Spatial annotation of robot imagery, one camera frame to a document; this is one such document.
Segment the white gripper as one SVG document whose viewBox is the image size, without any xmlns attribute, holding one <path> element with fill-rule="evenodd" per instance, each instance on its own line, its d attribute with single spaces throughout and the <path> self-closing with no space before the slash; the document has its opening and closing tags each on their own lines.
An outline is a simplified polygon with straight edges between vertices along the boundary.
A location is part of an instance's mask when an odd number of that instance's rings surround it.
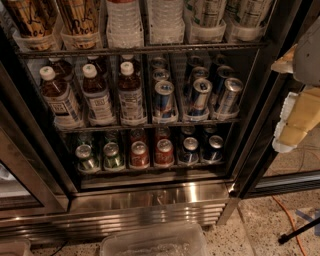
<svg viewBox="0 0 320 256">
<path fill-rule="evenodd" d="M 281 74 L 292 74 L 296 47 L 297 45 L 294 44 L 282 57 L 276 60 L 271 65 L 271 70 Z M 319 122 L 320 88 L 306 89 L 299 97 L 297 93 L 289 92 L 282 105 L 280 121 L 274 131 L 273 149 L 278 153 L 291 152 Z M 280 136 L 286 126 L 289 130 L 288 138 L 291 145 L 280 141 Z"/>
</svg>

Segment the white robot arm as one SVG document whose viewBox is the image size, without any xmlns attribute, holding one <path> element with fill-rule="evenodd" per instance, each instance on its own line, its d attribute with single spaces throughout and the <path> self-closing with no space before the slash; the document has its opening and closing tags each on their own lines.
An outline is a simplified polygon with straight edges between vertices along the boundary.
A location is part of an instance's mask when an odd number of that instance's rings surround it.
<svg viewBox="0 0 320 256">
<path fill-rule="evenodd" d="M 288 94 L 274 131 L 274 150 L 288 153 L 320 123 L 320 17 L 271 69 L 290 73 L 296 81 L 307 85 L 302 92 Z"/>
</svg>

